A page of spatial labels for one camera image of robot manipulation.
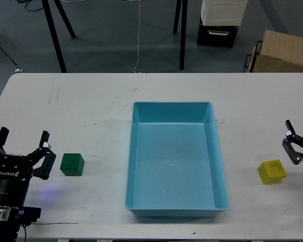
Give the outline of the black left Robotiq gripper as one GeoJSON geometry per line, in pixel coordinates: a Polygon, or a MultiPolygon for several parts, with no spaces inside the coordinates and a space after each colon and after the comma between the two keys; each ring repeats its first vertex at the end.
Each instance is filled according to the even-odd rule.
{"type": "Polygon", "coordinates": [[[0,130],[0,206],[23,207],[32,176],[47,180],[56,154],[48,143],[49,132],[43,131],[39,147],[27,156],[7,155],[4,150],[9,130],[0,130]]]}

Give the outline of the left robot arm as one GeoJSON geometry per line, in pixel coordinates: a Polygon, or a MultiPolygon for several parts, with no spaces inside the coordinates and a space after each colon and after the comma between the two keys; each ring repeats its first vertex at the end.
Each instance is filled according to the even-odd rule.
{"type": "Polygon", "coordinates": [[[7,154],[4,145],[9,130],[0,130],[0,241],[15,241],[21,227],[40,217],[41,209],[25,207],[32,177],[47,180],[56,155],[48,144],[49,133],[43,131],[39,147],[24,155],[7,154]]]}

